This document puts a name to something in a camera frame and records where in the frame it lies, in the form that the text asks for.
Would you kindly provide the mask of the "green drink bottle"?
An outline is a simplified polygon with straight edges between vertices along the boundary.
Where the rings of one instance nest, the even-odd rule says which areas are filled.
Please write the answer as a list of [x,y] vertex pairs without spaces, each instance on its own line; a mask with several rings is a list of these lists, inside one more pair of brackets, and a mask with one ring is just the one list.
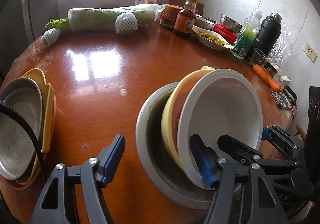
[[251,16],[245,19],[244,25],[233,44],[234,49],[231,51],[239,60],[243,60],[247,55],[249,47],[260,30],[260,20],[262,12],[259,9],[253,11]]

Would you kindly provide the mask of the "grey stone bowl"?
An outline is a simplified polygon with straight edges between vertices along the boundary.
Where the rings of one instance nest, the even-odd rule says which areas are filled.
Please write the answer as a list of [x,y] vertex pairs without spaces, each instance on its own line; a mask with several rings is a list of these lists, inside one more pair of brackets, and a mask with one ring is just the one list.
[[177,82],[154,91],[142,105],[136,122],[136,148],[146,175],[168,199],[182,206],[207,210],[215,191],[193,184],[167,152],[161,133],[164,106]]

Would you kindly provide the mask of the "black thermos flask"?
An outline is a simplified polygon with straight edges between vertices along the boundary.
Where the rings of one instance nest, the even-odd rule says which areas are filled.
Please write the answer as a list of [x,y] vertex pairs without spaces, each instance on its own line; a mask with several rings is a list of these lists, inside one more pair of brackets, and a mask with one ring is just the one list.
[[252,57],[255,48],[260,49],[266,56],[268,56],[280,36],[281,32],[281,15],[272,13],[267,16],[261,23],[258,34],[253,39],[246,55],[247,59]]

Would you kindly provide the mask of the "orange-cap sauce bottle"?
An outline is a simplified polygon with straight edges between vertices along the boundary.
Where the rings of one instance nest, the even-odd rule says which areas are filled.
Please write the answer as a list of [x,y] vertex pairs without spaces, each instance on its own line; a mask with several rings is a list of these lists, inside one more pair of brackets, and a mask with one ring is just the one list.
[[191,34],[196,20],[196,4],[197,0],[186,0],[183,9],[177,14],[173,31],[180,38],[189,38]]

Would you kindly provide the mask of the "dish with food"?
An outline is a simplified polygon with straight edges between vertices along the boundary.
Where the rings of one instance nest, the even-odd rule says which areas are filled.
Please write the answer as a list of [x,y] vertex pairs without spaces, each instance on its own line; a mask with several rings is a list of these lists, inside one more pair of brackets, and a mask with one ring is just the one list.
[[232,51],[235,48],[228,43],[220,34],[193,26],[192,28],[196,38],[205,46],[215,49],[217,51]]

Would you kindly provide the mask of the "grey refrigerator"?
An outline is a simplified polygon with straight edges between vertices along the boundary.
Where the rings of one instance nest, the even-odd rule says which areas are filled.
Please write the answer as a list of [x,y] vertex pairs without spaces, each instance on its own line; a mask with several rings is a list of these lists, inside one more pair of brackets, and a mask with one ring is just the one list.
[[1,73],[58,17],[57,0],[6,0],[1,9]]

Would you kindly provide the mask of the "yellow bowl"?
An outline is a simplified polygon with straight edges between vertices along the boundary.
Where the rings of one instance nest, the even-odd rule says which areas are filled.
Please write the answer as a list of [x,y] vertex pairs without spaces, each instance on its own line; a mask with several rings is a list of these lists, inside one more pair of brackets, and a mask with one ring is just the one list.
[[215,71],[214,68],[203,66],[200,70],[193,71],[180,80],[169,96],[162,113],[161,133],[162,139],[169,156],[176,165],[183,170],[177,149],[177,129],[181,111],[193,86],[206,74]]

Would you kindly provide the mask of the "steel mixing bowl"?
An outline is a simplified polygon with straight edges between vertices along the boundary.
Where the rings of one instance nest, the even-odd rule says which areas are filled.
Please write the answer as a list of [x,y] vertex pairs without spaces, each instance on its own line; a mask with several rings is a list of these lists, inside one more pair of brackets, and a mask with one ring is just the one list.
[[229,30],[234,34],[238,34],[242,30],[242,25],[240,23],[224,14],[221,14],[220,16],[220,23],[224,29]]

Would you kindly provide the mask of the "white bowl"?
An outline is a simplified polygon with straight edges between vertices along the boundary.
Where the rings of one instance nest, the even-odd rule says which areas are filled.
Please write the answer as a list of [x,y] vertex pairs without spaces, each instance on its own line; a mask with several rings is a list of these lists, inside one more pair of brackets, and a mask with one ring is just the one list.
[[218,156],[231,160],[217,145],[220,136],[229,136],[259,149],[263,113],[259,97],[247,78],[231,69],[206,74],[191,89],[183,105],[177,131],[181,165],[189,180],[209,190],[190,150],[190,137],[199,134]]

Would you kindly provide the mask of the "brown sauce jar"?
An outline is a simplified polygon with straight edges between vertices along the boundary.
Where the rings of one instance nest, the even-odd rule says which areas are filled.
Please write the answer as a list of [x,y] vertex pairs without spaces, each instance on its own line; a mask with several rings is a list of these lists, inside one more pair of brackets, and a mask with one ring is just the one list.
[[182,10],[182,7],[166,4],[159,17],[159,25],[163,28],[173,30],[180,10]]

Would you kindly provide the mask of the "fruit in white foam net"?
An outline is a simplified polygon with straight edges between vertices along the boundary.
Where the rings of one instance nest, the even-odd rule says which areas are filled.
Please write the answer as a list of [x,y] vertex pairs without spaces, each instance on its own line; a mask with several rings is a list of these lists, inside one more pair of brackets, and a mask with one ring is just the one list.
[[61,34],[61,31],[56,28],[52,28],[52,29],[47,30],[41,36],[42,46],[44,48],[46,48],[46,47],[53,45],[56,42],[56,40],[58,39],[60,34]]

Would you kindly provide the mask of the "red tissue box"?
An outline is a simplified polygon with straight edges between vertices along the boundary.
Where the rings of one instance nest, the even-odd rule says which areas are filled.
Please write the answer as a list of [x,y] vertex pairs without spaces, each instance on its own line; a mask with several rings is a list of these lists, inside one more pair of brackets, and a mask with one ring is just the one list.
[[216,23],[213,26],[213,31],[220,34],[231,45],[233,45],[236,39],[238,38],[238,36],[235,33],[223,28],[223,26],[220,23]]

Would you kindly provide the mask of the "green leaf lettuce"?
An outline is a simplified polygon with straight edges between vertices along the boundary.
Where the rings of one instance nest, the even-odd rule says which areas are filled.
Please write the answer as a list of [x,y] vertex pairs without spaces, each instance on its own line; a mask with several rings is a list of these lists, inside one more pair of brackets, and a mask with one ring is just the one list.
[[50,29],[58,29],[61,33],[69,32],[71,30],[69,19],[61,18],[61,19],[50,19],[49,22],[43,27],[42,32],[46,32]]

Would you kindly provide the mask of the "clear plastic bag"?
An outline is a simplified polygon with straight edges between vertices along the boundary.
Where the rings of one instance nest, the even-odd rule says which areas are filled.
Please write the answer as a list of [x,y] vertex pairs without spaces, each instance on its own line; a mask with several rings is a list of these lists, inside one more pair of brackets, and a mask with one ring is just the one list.
[[288,25],[283,23],[281,25],[280,36],[268,55],[268,58],[270,58],[272,63],[277,67],[281,68],[284,61],[290,55],[294,38],[295,32]]

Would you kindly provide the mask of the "orange carrot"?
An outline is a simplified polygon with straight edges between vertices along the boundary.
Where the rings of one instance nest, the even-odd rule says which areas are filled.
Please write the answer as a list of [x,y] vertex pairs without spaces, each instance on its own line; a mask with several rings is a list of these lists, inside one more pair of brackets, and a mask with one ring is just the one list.
[[279,93],[281,91],[280,85],[273,80],[273,78],[270,76],[270,74],[266,71],[265,68],[262,68],[259,65],[255,64],[253,66],[253,71],[275,92]]

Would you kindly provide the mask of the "small black glass cup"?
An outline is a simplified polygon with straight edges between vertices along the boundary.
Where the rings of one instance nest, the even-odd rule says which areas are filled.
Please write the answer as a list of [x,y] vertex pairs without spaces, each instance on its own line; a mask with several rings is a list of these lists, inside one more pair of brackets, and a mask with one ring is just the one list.
[[266,55],[259,48],[254,48],[252,56],[249,59],[249,64],[251,67],[254,65],[262,65],[265,60]]

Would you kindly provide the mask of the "yellow scalloped plate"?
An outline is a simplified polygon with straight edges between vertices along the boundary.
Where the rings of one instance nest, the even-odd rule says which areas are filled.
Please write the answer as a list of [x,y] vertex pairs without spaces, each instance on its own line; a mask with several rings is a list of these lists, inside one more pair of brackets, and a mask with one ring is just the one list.
[[44,112],[44,118],[45,118],[46,103],[47,103],[48,94],[50,94],[50,93],[55,94],[55,90],[54,90],[53,86],[50,83],[47,83],[44,72],[38,68],[34,68],[32,70],[29,70],[22,77],[31,78],[32,80],[34,80],[38,84],[40,91],[41,91],[41,95],[42,95],[43,108],[44,108],[43,112]]

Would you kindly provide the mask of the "pink bear-ear plate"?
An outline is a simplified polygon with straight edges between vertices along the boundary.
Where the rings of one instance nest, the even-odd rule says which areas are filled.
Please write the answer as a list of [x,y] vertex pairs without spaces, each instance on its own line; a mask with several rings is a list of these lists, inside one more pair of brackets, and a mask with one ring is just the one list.
[[[50,150],[50,143],[53,137],[54,126],[55,126],[55,117],[56,117],[56,97],[54,93],[50,93],[48,94],[47,103],[46,103],[42,150],[41,150],[42,157],[44,160],[46,159],[47,154]],[[9,186],[11,186],[14,190],[26,190],[36,180],[40,171],[41,169],[40,169],[39,159],[36,156],[33,164],[33,169],[27,179],[25,179],[24,177],[19,177],[17,180],[13,180],[13,181],[6,180],[5,182],[8,183]]]

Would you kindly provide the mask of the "long green cabbage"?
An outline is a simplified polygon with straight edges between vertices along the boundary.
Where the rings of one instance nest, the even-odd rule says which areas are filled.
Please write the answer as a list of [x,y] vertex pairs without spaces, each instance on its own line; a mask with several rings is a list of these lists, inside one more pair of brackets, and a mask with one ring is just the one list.
[[136,6],[106,8],[72,8],[68,11],[68,21],[73,32],[84,30],[114,30],[118,15],[131,12],[140,27],[147,27],[157,21],[162,12],[162,4],[138,4]]

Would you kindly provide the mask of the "small metal tool box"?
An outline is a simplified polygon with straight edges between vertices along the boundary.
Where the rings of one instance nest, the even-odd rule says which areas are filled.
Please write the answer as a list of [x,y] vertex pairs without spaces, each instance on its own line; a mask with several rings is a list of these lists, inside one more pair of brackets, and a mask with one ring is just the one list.
[[271,90],[270,94],[280,109],[291,110],[297,105],[297,95],[287,84],[279,93]]

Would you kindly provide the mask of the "wall power socket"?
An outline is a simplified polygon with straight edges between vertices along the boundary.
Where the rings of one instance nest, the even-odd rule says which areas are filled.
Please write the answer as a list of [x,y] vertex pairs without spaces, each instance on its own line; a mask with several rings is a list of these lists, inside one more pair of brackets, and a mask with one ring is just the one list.
[[304,43],[303,51],[304,53],[306,53],[306,55],[310,58],[312,62],[315,62],[317,54],[308,43]]

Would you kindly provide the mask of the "grey metal plate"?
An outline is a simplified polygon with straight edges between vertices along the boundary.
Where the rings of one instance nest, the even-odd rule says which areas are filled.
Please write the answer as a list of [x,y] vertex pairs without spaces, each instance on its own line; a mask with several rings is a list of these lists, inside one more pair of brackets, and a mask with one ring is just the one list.
[[[16,110],[41,141],[43,104],[37,83],[18,78],[1,90],[1,101]],[[7,180],[21,177],[35,158],[35,148],[24,129],[10,117],[1,114],[1,175]]]

